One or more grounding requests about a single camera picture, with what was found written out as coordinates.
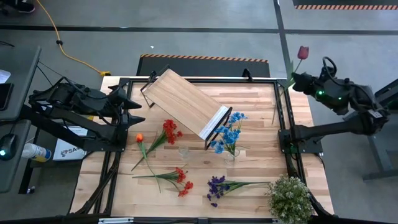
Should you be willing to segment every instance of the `yellow cable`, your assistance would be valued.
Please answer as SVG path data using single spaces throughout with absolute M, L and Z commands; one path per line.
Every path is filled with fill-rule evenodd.
M 40 5 L 40 7 L 44 10 L 44 12 L 47 14 L 47 16 L 49 17 L 49 19 L 50 19 L 50 21 L 51 21 L 51 23 L 52 23 L 52 26 L 53 26 L 54 29 L 55 29 L 55 33 L 57 34 L 57 40 L 61 41 L 60 34 L 58 33 L 58 30 L 57 30 L 57 26 L 55 26 L 54 21 L 52 20 L 50 14 L 47 12 L 47 10 L 45 10 L 44 6 L 42 5 L 42 3 L 40 3 L 39 0 L 36 0 L 36 1 L 37 1 L 37 3 Z M 58 46 L 60 47 L 62 53 L 63 53 L 67 58 L 72 59 L 72 60 L 77 61 L 77 62 L 80 62 L 80 63 L 82 63 L 82 64 L 84 64 L 84 65 L 86 65 L 86 66 L 92 68 L 93 70 L 95 70 L 96 72 L 98 72 L 98 73 L 99 73 L 100 75 L 102 75 L 102 76 L 110 75 L 110 74 L 111 74 L 111 72 L 109 72 L 109 71 L 106 71 L 106 72 L 99 71 L 99 70 L 96 69 L 94 66 L 90 65 L 89 63 L 84 62 L 84 61 L 82 61 L 82 60 L 79 60 L 79 59 L 77 59 L 77 58 L 74 58 L 74 57 L 71 57 L 71 56 L 67 55 L 67 54 L 65 53 L 65 51 L 63 50 L 63 48 L 62 48 L 62 44 L 58 44 Z

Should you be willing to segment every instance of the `concrete floor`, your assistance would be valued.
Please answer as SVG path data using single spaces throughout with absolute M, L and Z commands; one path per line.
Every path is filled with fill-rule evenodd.
M 42 0 L 57 25 L 95 27 L 240 28 L 249 33 L 206 32 L 76 32 L 60 35 L 65 50 L 113 75 L 134 75 L 140 54 L 211 55 L 269 60 L 272 77 L 285 77 L 273 0 Z M 397 30 L 397 11 L 295 10 L 291 0 L 279 0 L 285 29 L 296 30 Z M 0 15 L 0 24 L 49 26 L 37 6 L 32 15 Z M 250 29 L 263 29 L 254 33 Z M 92 88 L 101 77 L 89 68 L 65 58 L 55 44 L 53 31 L 0 30 L 0 40 L 16 46 L 40 45 L 41 61 L 65 76 Z M 310 47 L 300 71 L 318 75 L 322 57 L 338 66 L 337 76 L 378 90 L 397 78 L 396 35 L 286 35 L 292 60 L 300 45 Z M 45 70 L 51 80 L 58 77 Z M 48 88 L 35 75 L 32 89 Z M 341 121 L 329 109 L 310 98 L 315 124 Z M 335 213 L 345 218 L 397 222 L 398 178 L 363 182 L 362 175 L 375 172 L 376 163 L 368 140 L 354 134 L 322 139 L 326 176 Z M 24 163 L 21 162 L 19 176 Z M 73 197 L 79 166 L 42 168 L 33 182 L 33 195 L 0 195 L 0 220 L 65 215 Z

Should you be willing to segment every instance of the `computer mouse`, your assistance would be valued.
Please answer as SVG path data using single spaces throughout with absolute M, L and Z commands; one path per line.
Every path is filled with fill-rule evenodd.
M 15 134 L 6 134 L 0 139 L 0 160 L 8 161 L 16 154 L 16 141 Z

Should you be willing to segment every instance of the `white flower bunch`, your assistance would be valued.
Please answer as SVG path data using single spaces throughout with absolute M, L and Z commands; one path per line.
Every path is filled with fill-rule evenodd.
M 313 213 L 309 189 L 299 178 L 282 175 L 269 184 L 271 214 L 286 224 L 307 223 Z

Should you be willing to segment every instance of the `light wood panel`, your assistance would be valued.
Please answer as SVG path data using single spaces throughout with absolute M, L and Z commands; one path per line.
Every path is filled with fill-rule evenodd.
M 109 92 L 107 86 L 117 85 L 119 77 L 105 77 L 101 90 Z M 150 174 L 144 163 L 133 172 L 132 167 L 141 158 L 135 144 L 136 133 L 143 133 L 149 145 L 156 132 L 162 130 L 162 123 L 170 119 L 158 106 L 149 109 L 139 89 L 143 84 L 134 84 L 132 100 L 142 105 L 139 110 L 130 113 L 143 116 L 146 120 L 134 125 L 129 130 L 129 140 L 123 153 L 119 168 L 118 181 L 113 202 L 112 216 L 130 217 L 236 217 L 259 218 L 271 217 L 267 205 L 266 185 L 253 185 L 231 192 L 223 197 L 218 208 L 210 206 L 206 194 L 207 180 L 212 175 L 227 176 L 229 180 L 276 181 L 280 174 L 286 174 L 284 156 L 280 153 L 277 139 L 278 119 L 272 122 L 274 112 L 274 90 L 266 84 L 195 84 L 201 91 L 219 103 L 232 106 L 233 111 L 245 113 L 249 119 L 242 126 L 240 146 L 245 148 L 237 158 L 235 165 L 224 163 L 225 155 L 217 155 L 213 150 L 203 150 L 203 140 L 188 128 L 178 124 L 184 136 L 173 146 L 165 144 L 149 155 L 149 163 L 154 172 L 169 172 L 176 166 L 184 166 L 188 170 L 187 179 L 194 183 L 193 190 L 184 198 L 178 198 L 174 187 L 160 181 L 160 194 L 154 179 L 132 179 L 135 175 Z M 312 124 L 312 117 L 307 97 L 290 91 L 293 112 L 297 124 Z M 190 148 L 190 159 L 183 160 L 179 146 Z M 75 198 L 71 212 L 78 210 L 88 199 L 98 184 L 103 152 L 95 152 L 83 161 Z M 313 155 L 303 154 L 305 174 L 308 187 L 325 207 L 333 213 L 325 171 L 319 159 Z
M 161 74 L 160 78 L 144 90 L 144 94 L 193 133 L 202 136 L 202 139 L 206 139 L 209 134 L 201 134 L 202 130 L 222 106 L 171 69 Z M 213 121 L 214 125 L 210 129 L 214 128 L 225 113 L 226 111 Z

